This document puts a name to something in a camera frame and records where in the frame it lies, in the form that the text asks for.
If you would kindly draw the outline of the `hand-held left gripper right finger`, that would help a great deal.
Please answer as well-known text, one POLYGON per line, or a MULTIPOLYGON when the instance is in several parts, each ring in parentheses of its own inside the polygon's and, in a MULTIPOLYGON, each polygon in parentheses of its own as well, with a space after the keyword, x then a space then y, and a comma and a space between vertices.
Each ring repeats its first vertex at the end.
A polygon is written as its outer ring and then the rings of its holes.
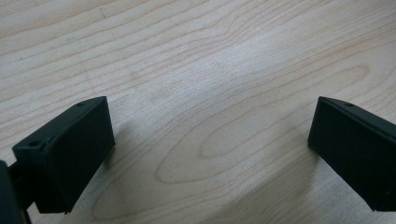
POLYGON ((320 96, 308 146, 374 211, 396 212, 396 124, 320 96))

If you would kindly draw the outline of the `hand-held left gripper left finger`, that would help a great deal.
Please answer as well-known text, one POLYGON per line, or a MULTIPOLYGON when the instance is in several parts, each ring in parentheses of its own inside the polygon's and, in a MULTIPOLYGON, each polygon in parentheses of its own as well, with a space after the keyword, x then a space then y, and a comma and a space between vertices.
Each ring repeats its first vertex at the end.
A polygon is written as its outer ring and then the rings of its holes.
POLYGON ((114 146, 105 96, 72 105, 12 148, 22 175, 21 205, 71 212, 114 146))

